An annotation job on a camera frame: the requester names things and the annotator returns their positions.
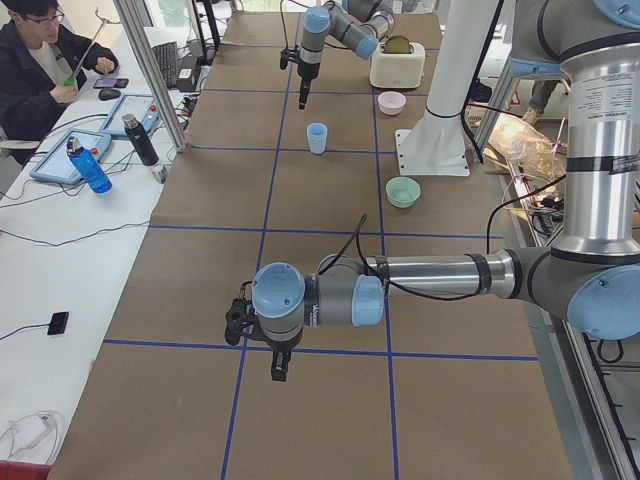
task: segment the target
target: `man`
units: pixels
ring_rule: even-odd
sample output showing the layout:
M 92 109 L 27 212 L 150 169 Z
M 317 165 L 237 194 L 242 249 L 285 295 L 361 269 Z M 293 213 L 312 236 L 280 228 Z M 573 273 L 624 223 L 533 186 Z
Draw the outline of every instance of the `man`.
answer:
M 531 126 L 535 125 L 542 117 L 544 109 L 549 103 L 549 98 L 559 83 L 560 80 L 536 80 L 533 82 L 529 108 L 522 116 L 522 120 Z
M 11 21 L 0 30 L 0 126 L 12 140 L 42 140 L 87 81 L 80 71 L 65 81 L 91 40 L 60 22 L 58 0 L 1 0 Z M 118 67 L 111 50 L 94 44 L 82 66 L 107 75 Z M 14 150 L 25 165 L 33 150 Z

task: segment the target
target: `blue water bottle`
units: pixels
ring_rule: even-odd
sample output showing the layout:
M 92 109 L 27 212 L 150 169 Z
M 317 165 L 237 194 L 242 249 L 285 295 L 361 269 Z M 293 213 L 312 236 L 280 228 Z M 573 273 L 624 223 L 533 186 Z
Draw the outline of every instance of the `blue water bottle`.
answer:
M 104 195 L 111 190 L 111 181 L 105 175 L 100 164 L 89 150 L 84 148 L 77 137 L 71 135 L 67 140 L 67 155 L 91 190 Z

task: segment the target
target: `computer mouse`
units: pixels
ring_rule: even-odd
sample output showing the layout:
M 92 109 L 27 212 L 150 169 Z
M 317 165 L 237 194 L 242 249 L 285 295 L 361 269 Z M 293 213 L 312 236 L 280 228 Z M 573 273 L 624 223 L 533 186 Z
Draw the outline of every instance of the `computer mouse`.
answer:
M 100 100 L 113 100 L 114 98 L 118 98 L 121 92 L 117 88 L 101 88 L 100 93 L 98 93 L 98 98 Z

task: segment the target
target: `red chair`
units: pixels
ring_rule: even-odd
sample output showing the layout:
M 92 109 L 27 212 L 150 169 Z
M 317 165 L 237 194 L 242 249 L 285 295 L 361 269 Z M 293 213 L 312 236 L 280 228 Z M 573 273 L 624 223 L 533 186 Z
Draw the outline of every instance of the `red chair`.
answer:
M 45 480 L 50 465 L 0 460 L 0 480 Z

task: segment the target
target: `light blue joint cap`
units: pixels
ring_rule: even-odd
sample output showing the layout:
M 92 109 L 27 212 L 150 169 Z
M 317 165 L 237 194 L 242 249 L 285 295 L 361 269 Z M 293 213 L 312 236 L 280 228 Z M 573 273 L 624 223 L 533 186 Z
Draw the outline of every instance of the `light blue joint cap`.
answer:
M 356 327 L 377 325 L 384 312 L 384 292 L 380 280 L 360 275 L 351 301 L 351 323 Z
M 253 277 L 252 303 L 258 315 L 281 318 L 293 312 L 304 298 L 304 278 L 284 262 L 262 267 Z
M 331 14 L 322 7 L 311 7 L 304 16 L 304 29 L 309 33 L 322 33 L 331 25 Z
M 593 0 L 609 20 L 623 27 L 640 30 L 640 2 L 638 0 Z
M 356 55 L 360 58 L 364 58 L 365 60 L 369 60 L 373 55 L 373 52 L 378 48 L 378 44 L 380 42 L 374 35 L 367 35 L 356 47 Z
M 640 266 L 613 267 L 595 275 L 573 295 L 567 320 L 603 340 L 640 332 Z
M 522 60 L 509 58 L 511 62 L 511 75 L 516 78 L 531 77 L 536 80 L 559 80 L 565 75 L 560 70 L 559 63 L 539 62 L 534 60 Z

